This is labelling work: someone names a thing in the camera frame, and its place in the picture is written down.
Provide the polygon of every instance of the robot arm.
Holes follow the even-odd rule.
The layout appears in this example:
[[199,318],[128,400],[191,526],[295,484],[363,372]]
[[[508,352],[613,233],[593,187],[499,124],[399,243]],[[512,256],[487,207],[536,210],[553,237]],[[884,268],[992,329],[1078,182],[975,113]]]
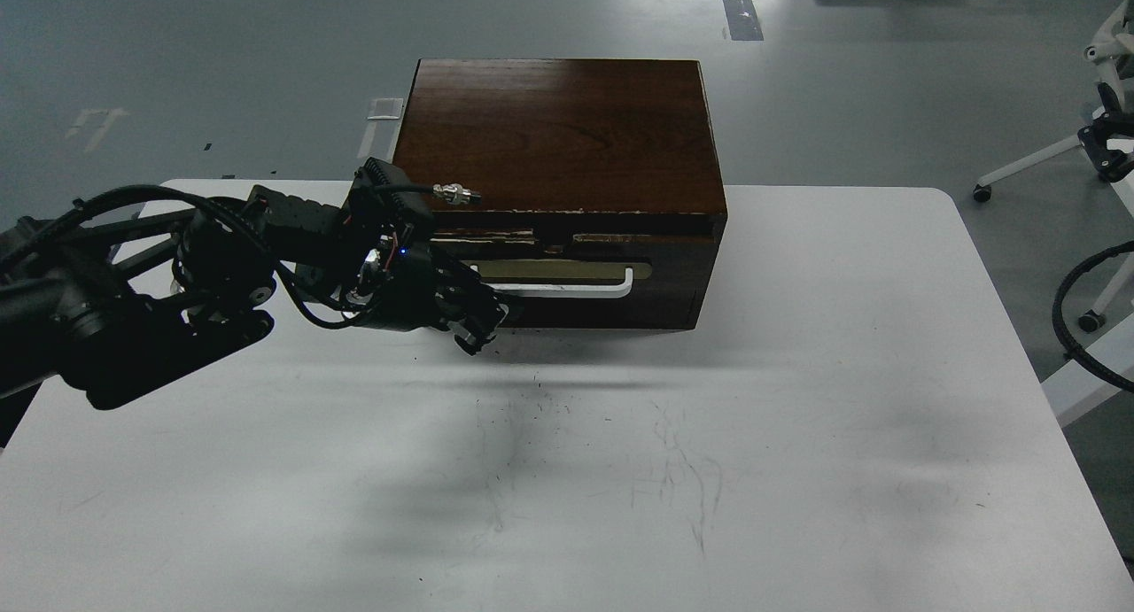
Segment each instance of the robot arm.
[[[452,330],[476,354],[508,313],[473,270],[430,246],[435,224],[420,193],[477,201],[458,185],[411,185],[371,159],[342,207],[256,185],[247,201],[205,199],[153,185],[112,189],[56,221],[22,218],[0,233],[0,402],[52,375],[113,409],[257,342],[273,321],[256,306],[277,282],[324,329]],[[122,223],[83,221],[145,201],[194,209]],[[113,245],[166,237],[111,264]],[[130,278],[170,262],[176,292],[137,294]],[[282,262],[296,262],[288,270]],[[328,322],[316,301],[342,314]]]

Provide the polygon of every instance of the office chair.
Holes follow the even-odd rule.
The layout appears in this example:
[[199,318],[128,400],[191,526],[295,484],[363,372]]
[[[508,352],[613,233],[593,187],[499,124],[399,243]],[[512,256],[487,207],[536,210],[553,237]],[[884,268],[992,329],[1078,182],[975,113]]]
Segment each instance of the office chair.
[[[1099,73],[1100,86],[1106,86],[1101,87],[1100,92],[1114,95],[1123,114],[1126,114],[1126,95],[1122,80],[1134,76],[1134,65],[1131,65],[1131,58],[1134,54],[1134,34],[1129,32],[1132,23],[1134,23],[1134,6],[1132,6],[1131,0],[1123,0],[1102,23],[1102,26],[1099,26],[1091,44],[1083,51],[1083,59],[1092,62]],[[1094,116],[1100,116],[1102,112],[1103,109],[1099,108]],[[995,181],[1006,179],[1006,177],[1024,171],[1026,168],[1035,167],[1044,160],[1053,159],[1053,156],[1069,152],[1080,145],[1078,133],[1075,133],[1059,143],[1049,144],[1048,147],[1016,160],[1015,163],[1005,164],[1004,168],[997,169],[995,172],[985,173],[976,180],[976,187],[973,188],[973,201],[988,203],[992,197]]]

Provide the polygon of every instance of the black spiral cable wrap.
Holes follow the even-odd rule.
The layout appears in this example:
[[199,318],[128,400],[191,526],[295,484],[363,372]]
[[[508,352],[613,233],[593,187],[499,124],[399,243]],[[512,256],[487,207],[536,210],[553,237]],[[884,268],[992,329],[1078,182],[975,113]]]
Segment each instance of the black spiral cable wrap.
[[1120,254],[1129,254],[1134,252],[1134,240],[1124,241],[1122,245],[1111,246],[1109,249],[1102,249],[1088,260],[1082,261],[1075,269],[1067,273],[1067,277],[1059,284],[1059,289],[1056,290],[1056,300],[1051,306],[1051,325],[1056,330],[1056,338],[1063,345],[1064,349],[1067,349],[1067,355],[1073,358],[1073,360],[1080,363],[1080,365],[1088,371],[1091,375],[1101,379],[1106,383],[1110,383],[1112,386],[1118,386],[1123,391],[1134,391],[1134,382],[1129,379],[1125,379],[1118,375],[1114,371],[1107,368],[1101,362],[1092,357],[1091,354],[1086,352],[1085,347],[1080,345],[1075,338],[1072,337],[1070,330],[1067,329],[1067,322],[1064,321],[1063,304],[1067,296],[1068,290],[1072,286],[1078,281],[1078,278],[1083,277],[1083,273],[1093,270],[1102,262],[1110,260],[1110,257],[1120,256]]

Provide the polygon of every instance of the black cable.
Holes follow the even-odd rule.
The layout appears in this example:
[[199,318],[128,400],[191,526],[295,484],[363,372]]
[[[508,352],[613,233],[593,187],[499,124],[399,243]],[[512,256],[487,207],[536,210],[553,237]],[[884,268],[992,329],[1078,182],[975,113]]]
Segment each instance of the black cable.
[[1085,347],[1080,345],[1070,334],[1070,330],[1067,329],[1067,322],[1064,321],[1063,304],[1067,296],[1068,290],[1072,286],[1078,281],[1078,278],[1083,277],[1083,273],[1093,270],[1102,262],[1110,260],[1110,257],[1120,256],[1120,254],[1129,254],[1134,252],[1134,241],[1124,241],[1122,245],[1111,246],[1109,249],[1103,249],[1090,256],[1088,260],[1082,261],[1075,269],[1067,273],[1067,277],[1059,284],[1059,289],[1056,290],[1056,300],[1051,306],[1051,325],[1056,330],[1056,338],[1063,345],[1064,349],[1067,349],[1067,355],[1069,355],[1073,360],[1080,363],[1080,365],[1088,371],[1091,375],[1101,379],[1106,383],[1110,383],[1112,386],[1118,386],[1123,391],[1134,391],[1134,382],[1129,379],[1125,379],[1118,375],[1114,371],[1107,368],[1101,362],[1092,357],[1091,354],[1086,352]]
[[[421,185],[408,185],[407,187],[421,187]],[[345,326],[353,326],[362,322],[365,316],[365,312],[369,311],[367,306],[356,306],[352,305],[349,308],[347,306],[340,305],[339,301],[333,300],[330,297],[323,296],[323,294],[312,292],[312,290],[305,290],[305,292],[311,294],[323,305],[328,305],[330,308],[336,311],[350,311],[357,312],[355,317],[346,318],[342,322],[328,322],[324,318],[320,318],[316,314],[313,314],[307,305],[303,301],[299,296],[299,284],[297,284],[297,279],[291,270],[284,266],[284,262],[280,262],[272,254],[270,246],[263,241],[260,233],[256,233],[251,228],[248,228],[244,218],[236,215],[236,213],[230,212],[229,209],[222,207],[222,205],[213,203],[213,201],[208,199],[208,197],[195,196],[191,193],[178,192],[175,188],[160,187],[159,185],[126,185],[126,187],[111,188],[110,192],[101,193],[99,196],[91,197],[90,201],[75,201],[75,207],[69,210],[61,216],[56,218],[56,220],[50,221],[45,224],[43,229],[40,229],[31,239],[25,241],[24,245],[18,246],[10,254],[5,257],[0,257],[0,275],[7,273],[11,270],[14,265],[19,264],[25,257],[31,256],[33,253],[41,249],[42,246],[50,245],[62,233],[67,233],[73,229],[78,228],[85,221],[93,220],[93,218],[101,216],[102,213],[112,212],[115,209],[127,207],[127,205],[138,205],[143,203],[152,203],[153,201],[181,201],[193,207],[198,209],[200,212],[205,213],[205,215],[211,216],[212,220],[219,221],[219,223],[228,226],[235,233],[243,236],[245,240],[251,241],[253,248],[264,257],[268,257],[272,262],[272,271],[280,278],[280,282],[284,284],[284,290],[287,290],[288,297],[291,298],[291,303],[296,306],[299,314],[307,318],[307,322],[316,326],[322,326],[322,329],[345,329]]]

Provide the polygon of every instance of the dark wood lid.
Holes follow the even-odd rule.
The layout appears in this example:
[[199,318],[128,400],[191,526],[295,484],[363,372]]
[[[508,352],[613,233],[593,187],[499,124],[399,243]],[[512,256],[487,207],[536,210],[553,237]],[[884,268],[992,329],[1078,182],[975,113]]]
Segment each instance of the dark wood lid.
[[726,212],[696,60],[421,60],[393,164],[460,212]]

